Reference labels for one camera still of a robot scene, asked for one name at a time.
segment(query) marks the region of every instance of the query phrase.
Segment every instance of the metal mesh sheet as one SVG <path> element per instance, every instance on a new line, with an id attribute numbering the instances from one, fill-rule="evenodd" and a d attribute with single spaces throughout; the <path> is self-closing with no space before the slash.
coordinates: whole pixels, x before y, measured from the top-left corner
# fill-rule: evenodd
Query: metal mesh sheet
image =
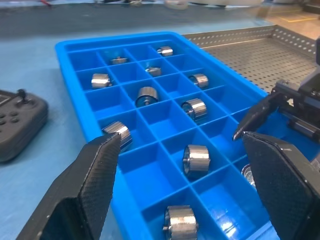
<path id="1" fill-rule="evenodd" d="M 273 38 L 206 47 L 204 50 L 268 93 L 279 79 L 299 84 L 316 67 L 313 57 Z"/>

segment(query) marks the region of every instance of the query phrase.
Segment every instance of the controller joystick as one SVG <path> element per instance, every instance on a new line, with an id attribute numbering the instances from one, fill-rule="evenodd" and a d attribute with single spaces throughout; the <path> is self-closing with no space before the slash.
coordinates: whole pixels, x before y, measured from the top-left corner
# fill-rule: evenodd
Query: controller joystick
<path id="1" fill-rule="evenodd" d="M 24 89 L 19 89 L 17 91 L 17 95 L 21 98 L 21 102 L 23 104 L 27 103 L 28 101 L 26 100 L 27 94 L 26 91 Z"/>
<path id="2" fill-rule="evenodd" d="M 35 102 L 31 98 L 27 98 L 27 93 L 24 89 L 19 89 L 17 91 L 17 96 L 20 98 L 16 103 L 18 108 L 30 109 L 34 107 Z"/>

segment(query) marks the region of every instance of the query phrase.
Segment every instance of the tray compartment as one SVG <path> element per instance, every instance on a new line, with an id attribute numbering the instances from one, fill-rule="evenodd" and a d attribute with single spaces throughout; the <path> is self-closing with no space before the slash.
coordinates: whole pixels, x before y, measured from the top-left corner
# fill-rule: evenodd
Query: tray compartment
<path id="1" fill-rule="evenodd" d="M 116 59 L 117 57 L 127 58 L 126 63 L 134 62 L 134 57 L 129 53 L 129 51 L 123 47 L 110 47 L 102 49 L 98 52 L 101 58 L 104 60 L 106 65 L 113 65 L 112 60 Z"/>
<path id="2" fill-rule="evenodd" d="M 168 63 L 164 58 L 158 58 L 153 60 L 146 60 L 146 61 L 140 61 L 139 64 L 142 66 L 144 70 L 147 68 L 161 68 L 161 76 L 174 74 L 177 72 L 177 70 Z"/>
<path id="3" fill-rule="evenodd" d="M 257 192 L 231 166 L 204 177 L 193 187 L 229 239 L 244 240 L 269 220 Z"/>
<path id="4" fill-rule="evenodd" d="M 104 67 L 102 58 L 96 51 L 69 53 L 69 59 L 75 71 Z"/>
<path id="5" fill-rule="evenodd" d="M 125 92 L 128 94 L 128 96 L 132 100 L 133 105 L 136 105 L 136 100 L 138 97 L 139 90 L 140 88 L 143 88 L 143 87 L 152 87 L 157 91 L 158 103 L 169 99 L 166 92 L 155 81 L 152 81 L 151 79 L 141 80 L 141 81 L 133 82 L 123 86 Z"/>
<path id="6" fill-rule="evenodd" d="M 173 50 L 173 55 L 180 55 L 180 54 L 185 54 L 186 53 L 186 49 L 183 49 L 179 44 L 177 44 L 177 42 L 172 41 L 172 40 L 165 40 L 165 41 L 156 41 L 156 42 L 152 42 L 149 45 L 155 52 L 157 52 L 157 50 L 161 47 L 170 47 Z"/>
<path id="7" fill-rule="evenodd" d="M 146 71 L 135 62 L 112 65 L 109 69 L 121 84 L 150 78 Z"/>
<path id="8" fill-rule="evenodd" d="M 188 70 L 188 71 L 183 71 L 183 74 L 189 79 L 190 76 L 194 74 L 204 74 L 209 80 L 209 86 L 207 87 L 208 89 L 216 88 L 216 87 L 221 87 L 224 86 L 225 80 L 217 73 L 213 72 L 211 69 L 208 68 L 198 68 L 198 69 L 193 69 L 193 70 Z"/>
<path id="9" fill-rule="evenodd" d="M 140 209 L 187 185 L 158 143 L 120 155 L 118 164 Z"/>
<path id="10" fill-rule="evenodd" d="M 161 56 L 148 44 L 132 45 L 126 48 L 136 61 L 157 59 Z"/>
<path id="11" fill-rule="evenodd" d="M 205 93 L 228 114 L 251 107 L 255 103 L 246 95 L 231 86 L 217 87 L 206 90 Z"/>
<path id="12" fill-rule="evenodd" d="M 99 67 L 99 68 L 77 71 L 76 75 L 84 91 L 100 89 L 100 88 L 92 87 L 91 80 L 92 80 L 93 74 L 108 74 L 112 82 L 112 86 L 109 86 L 108 88 L 118 84 L 114 76 L 110 73 L 110 71 L 106 67 Z"/>
<path id="13" fill-rule="evenodd" d="M 159 140 L 195 127 L 193 121 L 173 101 L 152 104 L 139 111 Z"/>
<path id="14" fill-rule="evenodd" d="M 237 122 L 227 116 L 201 126 L 210 141 L 230 161 L 246 155 L 242 140 L 232 141 L 232 135 L 237 128 Z"/>
<path id="15" fill-rule="evenodd" d="M 198 92 L 200 89 L 196 87 L 183 74 L 171 74 L 167 76 L 159 76 L 156 81 L 168 93 L 171 98 L 178 98 Z"/>
<path id="16" fill-rule="evenodd" d="M 166 239 L 162 231 L 164 226 L 165 210 L 168 206 L 175 205 L 190 205 L 192 208 L 196 221 L 199 224 L 197 234 L 198 240 L 227 240 L 219 227 L 210 217 L 201 201 L 189 188 L 176 192 L 165 199 L 161 199 L 159 202 L 142 212 L 154 240 Z"/>
<path id="17" fill-rule="evenodd" d="M 136 110 L 128 111 L 111 117 L 106 117 L 100 119 L 98 122 L 101 129 L 103 129 L 116 121 L 119 121 L 126 125 L 126 127 L 130 131 L 132 144 L 127 151 L 142 147 L 156 141 L 156 138 L 149 130 L 147 123 Z"/>
<path id="18" fill-rule="evenodd" d="M 184 150 L 189 144 L 202 145 L 208 148 L 211 160 L 209 165 L 209 173 L 229 164 L 226 157 L 221 154 L 221 152 L 215 146 L 212 145 L 209 139 L 199 129 L 192 129 L 190 131 L 183 132 L 179 135 L 162 141 L 162 143 L 182 174 L 184 174 L 182 162 Z"/>
<path id="19" fill-rule="evenodd" d="M 203 119 L 197 121 L 197 125 L 209 123 L 211 121 L 214 121 L 216 119 L 223 118 L 227 115 L 226 112 L 224 112 L 214 101 L 212 101 L 204 92 L 198 92 L 186 96 L 182 96 L 179 98 L 176 98 L 175 101 L 178 103 L 179 106 L 181 106 L 184 102 L 192 99 L 200 99 L 204 102 L 206 106 L 206 117 Z"/>
<path id="20" fill-rule="evenodd" d="M 176 55 L 176 56 L 168 56 L 165 59 L 168 60 L 179 71 L 190 71 L 190 70 L 195 70 L 202 67 L 202 65 L 197 60 L 195 60 L 194 57 L 190 57 L 184 54 Z"/>
<path id="21" fill-rule="evenodd" d="M 86 97 L 97 119 L 112 116 L 134 108 L 126 93 L 119 87 L 106 87 L 87 92 Z"/>

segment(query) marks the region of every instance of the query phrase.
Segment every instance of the controller button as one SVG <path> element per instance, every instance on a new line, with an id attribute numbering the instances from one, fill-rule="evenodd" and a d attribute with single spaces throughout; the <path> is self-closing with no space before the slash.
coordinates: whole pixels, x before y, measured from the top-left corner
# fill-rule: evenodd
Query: controller button
<path id="1" fill-rule="evenodd" d="M 18 117 L 13 117 L 13 118 L 11 118 L 10 121 L 15 124 L 15 123 L 19 122 L 19 120 L 20 119 Z"/>
<path id="2" fill-rule="evenodd" d="M 18 112 L 17 111 L 12 111 L 12 112 L 10 112 L 10 116 L 12 116 L 12 117 L 15 117 L 15 116 L 17 116 L 18 115 Z"/>

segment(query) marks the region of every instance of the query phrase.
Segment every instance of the metal cylinder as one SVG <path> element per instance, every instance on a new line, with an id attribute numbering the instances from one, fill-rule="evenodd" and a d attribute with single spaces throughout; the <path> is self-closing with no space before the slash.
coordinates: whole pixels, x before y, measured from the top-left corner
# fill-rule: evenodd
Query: metal cylinder
<path id="1" fill-rule="evenodd" d="M 95 73 L 92 75 L 91 85 L 93 88 L 106 88 L 112 86 L 108 74 Z"/>
<path id="2" fill-rule="evenodd" d="M 145 70 L 147 73 L 149 73 L 153 77 L 158 77 L 161 75 L 161 68 L 160 67 L 148 67 Z"/>
<path id="3" fill-rule="evenodd" d="M 158 101 L 159 99 L 158 99 L 157 90 L 155 90 L 153 87 L 145 86 L 140 88 L 138 97 L 136 98 L 136 101 L 135 101 L 135 105 L 137 106 L 137 108 L 139 108 L 139 107 L 157 103 Z"/>
<path id="4" fill-rule="evenodd" d="M 120 121 L 115 121 L 109 126 L 105 127 L 102 131 L 107 134 L 119 133 L 121 135 L 120 151 L 126 151 L 132 144 L 132 137 L 129 129 Z"/>
<path id="5" fill-rule="evenodd" d="M 255 184 L 254 176 L 252 175 L 250 164 L 247 164 L 242 168 L 241 174 L 245 177 L 245 179 L 250 183 L 251 186 L 256 188 L 256 184 Z"/>
<path id="6" fill-rule="evenodd" d="M 187 177 L 202 177 L 209 171 L 209 151 L 206 146 L 189 144 L 184 149 L 182 162 Z"/>
<path id="7" fill-rule="evenodd" d="M 128 58 L 127 57 L 120 57 L 120 56 L 117 56 L 115 59 L 111 60 L 112 65 L 125 64 L 126 62 L 128 62 Z"/>
<path id="8" fill-rule="evenodd" d="M 200 89 L 206 89 L 209 86 L 209 79 L 202 73 L 191 75 L 189 79 Z"/>
<path id="9" fill-rule="evenodd" d="M 169 46 L 162 46 L 156 52 L 164 57 L 172 56 L 174 54 L 174 50 Z"/>
<path id="10" fill-rule="evenodd" d="M 129 0 L 130 6 L 140 7 L 142 5 L 142 0 Z"/>
<path id="11" fill-rule="evenodd" d="M 163 231 L 167 240 L 197 240 L 198 223 L 189 205 L 168 206 Z"/>
<path id="12" fill-rule="evenodd" d="M 183 111 L 196 123 L 201 122 L 207 116 L 207 107 L 199 98 L 185 101 L 181 105 Z"/>

